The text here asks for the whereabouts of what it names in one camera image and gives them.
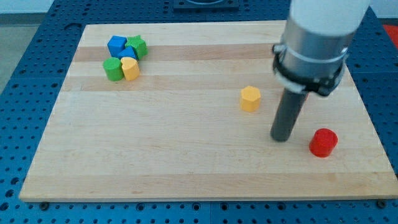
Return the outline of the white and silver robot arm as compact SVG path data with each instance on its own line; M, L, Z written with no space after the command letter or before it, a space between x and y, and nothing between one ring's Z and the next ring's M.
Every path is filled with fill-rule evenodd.
M292 0L274 73L285 89L328 96L345 72L348 47L369 0Z

